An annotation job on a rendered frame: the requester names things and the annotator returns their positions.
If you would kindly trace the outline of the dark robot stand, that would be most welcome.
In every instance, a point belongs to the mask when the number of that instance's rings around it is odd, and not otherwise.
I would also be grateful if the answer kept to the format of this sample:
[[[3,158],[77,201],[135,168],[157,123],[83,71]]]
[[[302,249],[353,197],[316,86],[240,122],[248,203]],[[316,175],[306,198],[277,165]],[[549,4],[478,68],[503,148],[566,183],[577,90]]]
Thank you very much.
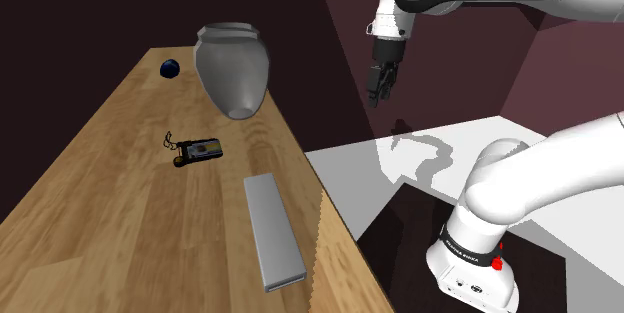
[[[443,294],[426,264],[452,206],[402,185],[357,244],[396,313],[481,313]],[[503,254],[519,287],[517,313],[567,313],[566,261],[511,232]]]

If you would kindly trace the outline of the grey vase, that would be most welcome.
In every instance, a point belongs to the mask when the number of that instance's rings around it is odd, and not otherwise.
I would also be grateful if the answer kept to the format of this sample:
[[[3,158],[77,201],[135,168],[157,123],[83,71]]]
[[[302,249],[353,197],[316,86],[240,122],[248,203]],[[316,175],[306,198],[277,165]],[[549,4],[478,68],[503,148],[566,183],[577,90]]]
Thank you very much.
[[[270,71],[268,50],[253,25],[219,22],[197,33],[193,59],[212,103],[226,117],[244,120],[263,103]]]

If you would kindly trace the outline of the dark blue ball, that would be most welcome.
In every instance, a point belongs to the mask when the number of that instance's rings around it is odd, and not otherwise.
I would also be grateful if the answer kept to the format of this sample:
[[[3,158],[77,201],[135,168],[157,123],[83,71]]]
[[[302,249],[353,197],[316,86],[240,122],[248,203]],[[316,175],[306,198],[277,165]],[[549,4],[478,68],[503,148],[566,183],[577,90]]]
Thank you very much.
[[[159,69],[160,75],[166,79],[173,79],[180,73],[180,65],[174,59],[165,60]]]

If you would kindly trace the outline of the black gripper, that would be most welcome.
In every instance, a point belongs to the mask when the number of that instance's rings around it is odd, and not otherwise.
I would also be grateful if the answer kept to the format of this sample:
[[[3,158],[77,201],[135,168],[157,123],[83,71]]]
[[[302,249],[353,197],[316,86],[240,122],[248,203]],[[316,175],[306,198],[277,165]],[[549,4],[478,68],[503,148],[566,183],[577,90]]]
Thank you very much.
[[[387,40],[376,37],[373,41],[372,58],[375,62],[384,64],[371,66],[366,83],[368,105],[375,108],[378,105],[380,87],[381,99],[388,100],[391,90],[396,83],[399,62],[403,60],[406,42],[404,40]]]

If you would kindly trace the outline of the grey flat long box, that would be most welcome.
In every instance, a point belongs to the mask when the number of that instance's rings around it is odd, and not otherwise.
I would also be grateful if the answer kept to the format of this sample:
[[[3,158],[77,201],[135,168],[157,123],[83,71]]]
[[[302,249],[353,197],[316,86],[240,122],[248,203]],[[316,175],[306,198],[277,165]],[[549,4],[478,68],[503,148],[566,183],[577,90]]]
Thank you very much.
[[[272,173],[244,179],[244,189],[266,293],[307,277],[307,270]]]

